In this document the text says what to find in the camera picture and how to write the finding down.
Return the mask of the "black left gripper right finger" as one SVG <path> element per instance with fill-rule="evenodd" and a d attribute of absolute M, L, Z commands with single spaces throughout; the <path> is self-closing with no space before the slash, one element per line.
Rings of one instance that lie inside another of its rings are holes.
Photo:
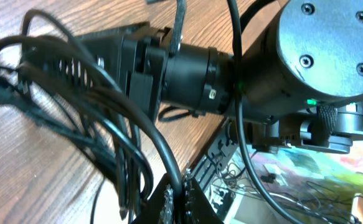
<path fill-rule="evenodd" d="M 181 203 L 184 224 L 223 224 L 214 212 L 190 168 L 183 173 L 184 198 Z"/>

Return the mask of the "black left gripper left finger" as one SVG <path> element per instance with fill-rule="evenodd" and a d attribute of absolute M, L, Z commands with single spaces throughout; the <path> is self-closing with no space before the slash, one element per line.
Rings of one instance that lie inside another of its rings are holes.
<path fill-rule="evenodd" d="M 174 190 L 170 177 L 164 174 L 142 212 L 131 223 L 172 224 L 174 217 Z"/>

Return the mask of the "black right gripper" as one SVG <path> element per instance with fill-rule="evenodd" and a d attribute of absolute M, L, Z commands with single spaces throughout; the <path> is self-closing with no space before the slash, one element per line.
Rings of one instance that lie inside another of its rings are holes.
<path fill-rule="evenodd" d="M 161 82 L 168 59 L 166 44 L 172 29 L 150 26 L 148 21 L 76 36 L 104 68 L 58 37 L 19 35 L 22 44 L 20 78 L 50 91 L 69 89 L 84 93 L 105 87 L 123 92 L 151 121 L 159 111 Z"/>

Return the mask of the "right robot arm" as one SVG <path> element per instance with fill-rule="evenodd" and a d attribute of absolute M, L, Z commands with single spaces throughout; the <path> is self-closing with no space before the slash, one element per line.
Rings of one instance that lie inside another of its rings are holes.
<path fill-rule="evenodd" d="M 22 46 L 22 60 L 76 88 L 116 86 L 150 119 L 169 103 L 192 116 L 236 115 L 259 150 L 292 145 L 347 154 L 363 140 L 363 1 L 289 1 L 253 44 L 241 34 L 266 1 L 243 14 L 230 3 L 234 54 L 181 42 L 186 2 L 173 28 L 148 22 L 46 46 Z"/>

